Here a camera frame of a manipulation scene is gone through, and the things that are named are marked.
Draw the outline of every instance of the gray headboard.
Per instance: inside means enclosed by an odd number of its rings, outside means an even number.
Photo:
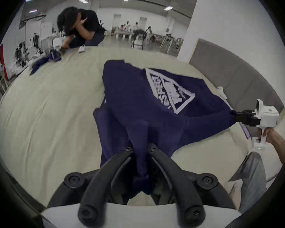
[[[257,99],[279,112],[284,105],[267,80],[250,64],[216,44],[199,39],[189,62],[215,87],[223,86],[228,103],[236,111],[255,109]],[[249,128],[252,136],[255,128]]]

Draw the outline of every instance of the triangle logo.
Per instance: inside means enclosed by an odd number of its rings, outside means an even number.
[[[181,87],[173,79],[146,68],[146,75],[153,95],[171,111],[178,114],[195,97],[195,93]]]

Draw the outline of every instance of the white sneaker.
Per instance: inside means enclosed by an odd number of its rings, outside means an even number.
[[[78,49],[78,52],[79,52],[79,53],[80,53],[80,52],[84,52],[84,50],[85,50],[85,45],[81,46],[81,47]]]

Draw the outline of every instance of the people in background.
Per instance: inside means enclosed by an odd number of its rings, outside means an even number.
[[[136,22],[135,25],[133,26],[133,31],[138,30],[138,23]]]
[[[152,30],[151,30],[151,26],[149,26],[146,30],[147,36],[146,36],[146,42],[147,44],[150,43],[151,40],[151,36],[152,36]]]
[[[93,10],[68,7],[57,17],[59,31],[65,31],[66,39],[62,48],[75,48],[82,45],[98,46],[104,39],[105,29],[98,22]]]
[[[129,31],[130,31],[130,25],[126,25],[125,31],[126,31],[126,32],[129,32]]]

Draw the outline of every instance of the doorway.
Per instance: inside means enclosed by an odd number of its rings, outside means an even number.
[[[140,17],[139,23],[138,23],[138,28],[145,30],[146,29],[146,23],[147,23],[147,18]]]
[[[121,23],[121,17],[122,15],[121,14],[114,14],[114,17],[113,17],[113,28],[117,28],[120,26],[120,23]]]

